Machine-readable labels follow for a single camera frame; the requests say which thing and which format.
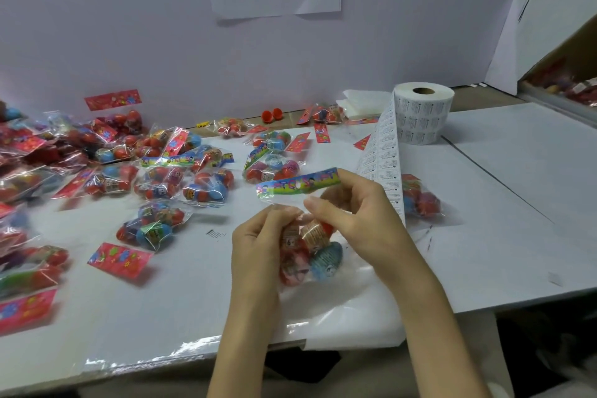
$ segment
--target left hand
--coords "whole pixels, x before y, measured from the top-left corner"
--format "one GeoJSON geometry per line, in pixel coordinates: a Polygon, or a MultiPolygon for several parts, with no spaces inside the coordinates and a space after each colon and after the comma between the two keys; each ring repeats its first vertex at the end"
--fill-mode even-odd
{"type": "Polygon", "coordinates": [[[254,323],[271,336],[280,309],[280,236],[302,213],[293,206],[268,206],[232,233],[229,319],[254,323]]]}

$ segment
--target sticker roll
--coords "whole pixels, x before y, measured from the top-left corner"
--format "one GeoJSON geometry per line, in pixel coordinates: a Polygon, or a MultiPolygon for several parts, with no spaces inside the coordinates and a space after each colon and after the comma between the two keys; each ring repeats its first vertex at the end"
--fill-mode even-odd
{"type": "Polygon", "coordinates": [[[429,145],[439,138],[454,99],[454,91],[429,82],[407,82],[394,87],[398,141],[429,145]]]}

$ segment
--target right hand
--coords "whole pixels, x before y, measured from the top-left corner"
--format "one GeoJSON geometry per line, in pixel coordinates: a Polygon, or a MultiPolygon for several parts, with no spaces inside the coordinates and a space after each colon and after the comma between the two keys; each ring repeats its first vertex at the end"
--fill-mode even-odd
{"type": "Polygon", "coordinates": [[[338,174],[341,184],[321,198],[308,197],[304,206],[336,228],[388,285],[417,248],[380,184],[343,169],[338,174]]]}

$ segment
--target white label strip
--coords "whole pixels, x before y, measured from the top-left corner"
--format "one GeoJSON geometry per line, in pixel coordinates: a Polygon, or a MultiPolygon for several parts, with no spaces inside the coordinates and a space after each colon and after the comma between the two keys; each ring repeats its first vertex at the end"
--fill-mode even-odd
{"type": "Polygon", "coordinates": [[[395,100],[396,98],[392,97],[390,105],[379,116],[376,130],[367,142],[356,173],[383,186],[402,223],[406,224],[395,100]]]}

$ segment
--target hand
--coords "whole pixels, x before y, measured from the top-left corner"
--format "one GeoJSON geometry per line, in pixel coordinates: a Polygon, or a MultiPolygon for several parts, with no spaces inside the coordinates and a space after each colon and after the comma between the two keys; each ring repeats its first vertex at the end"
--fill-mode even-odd
{"type": "Polygon", "coordinates": [[[232,293],[229,318],[267,332],[276,325],[280,307],[280,236],[282,228],[303,212],[292,206],[268,206],[232,233],[232,293]]]}
{"type": "Polygon", "coordinates": [[[338,174],[341,184],[328,188],[321,198],[308,197],[304,206],[336,228],[388,285],[409,257],[406,254],[417,248],[380,184],[343,169],[338,174]]]}

